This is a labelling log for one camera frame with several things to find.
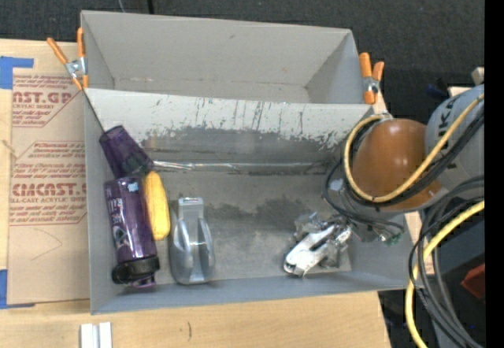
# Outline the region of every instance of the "table surface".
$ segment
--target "table surface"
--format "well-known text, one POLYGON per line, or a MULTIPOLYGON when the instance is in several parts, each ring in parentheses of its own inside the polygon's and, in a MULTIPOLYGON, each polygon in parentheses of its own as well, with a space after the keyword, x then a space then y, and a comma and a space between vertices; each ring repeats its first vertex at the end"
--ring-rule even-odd
MULTIPOLYGON (((0 55, 37 53, 38 69, 55 60, 45 42, 0 39, 0 55)), ((75 45, 62 45, 65 52, 75 45)), ((12 92, 0 90, 0 269, 7 266, 12 92)), ((81 324, 112 323, 113 347, 296 346, 390 347, 376 292, 279 301, 107 313, 92 316, 89 301, 0 310, 0 346, 79 346, 81 324)))

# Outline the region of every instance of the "purple water bottle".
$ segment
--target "purple water bottle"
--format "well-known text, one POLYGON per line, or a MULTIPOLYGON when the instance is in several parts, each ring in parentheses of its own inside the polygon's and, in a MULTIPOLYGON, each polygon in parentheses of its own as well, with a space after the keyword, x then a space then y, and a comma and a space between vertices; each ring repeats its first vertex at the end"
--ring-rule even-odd
POLYGON ((113 282, 133 287, 154 285, 159 260, 141 178, 121 177, 106 182, 104 188, 117 257, 113 282))

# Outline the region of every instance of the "yellow corn toy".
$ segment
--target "yellow corn toy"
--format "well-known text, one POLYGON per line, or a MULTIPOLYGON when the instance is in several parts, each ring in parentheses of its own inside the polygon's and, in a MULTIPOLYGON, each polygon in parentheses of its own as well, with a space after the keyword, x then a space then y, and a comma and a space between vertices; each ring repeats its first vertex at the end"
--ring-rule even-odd
POLYGON ((165 187, 157 172, 146 175, 145 198, 154 240, 162 240, 170 232, 170 215, 165 187))

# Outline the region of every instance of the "white plastic piece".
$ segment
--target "white plastic piece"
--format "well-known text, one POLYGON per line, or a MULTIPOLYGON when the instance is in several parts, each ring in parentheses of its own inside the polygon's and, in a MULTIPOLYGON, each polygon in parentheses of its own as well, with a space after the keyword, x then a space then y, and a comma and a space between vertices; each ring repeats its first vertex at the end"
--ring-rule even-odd
POLYGON ((112 324, 81 324, 80 348, 112 348, 112 324))
POLYGON ((485 80, 485 68, 484 67, 478 67, 475 68, 472 73, 472 80, 474 81, 475 85, 481 85, 483 81, 485 80))

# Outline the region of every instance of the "gray box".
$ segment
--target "gray box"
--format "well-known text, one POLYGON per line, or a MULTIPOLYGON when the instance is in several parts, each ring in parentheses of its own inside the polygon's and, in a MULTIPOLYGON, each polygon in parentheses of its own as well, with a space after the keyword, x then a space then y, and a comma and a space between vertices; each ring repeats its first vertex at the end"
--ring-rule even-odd
POLYGON ((350 30, 90 11, 81 21, 96 112, 85 104, 92 313, 406 287, 409 235, 391 247, 354 240, 337 272, 282 268, 295 219, 330 210, 327 167, 372 112, 350 30), (203 198, 212 282, 177 284, 165 240, 156 287, 112 282, 113 175, 98 138, 118 124, 157 162, 170 201, 203 198))

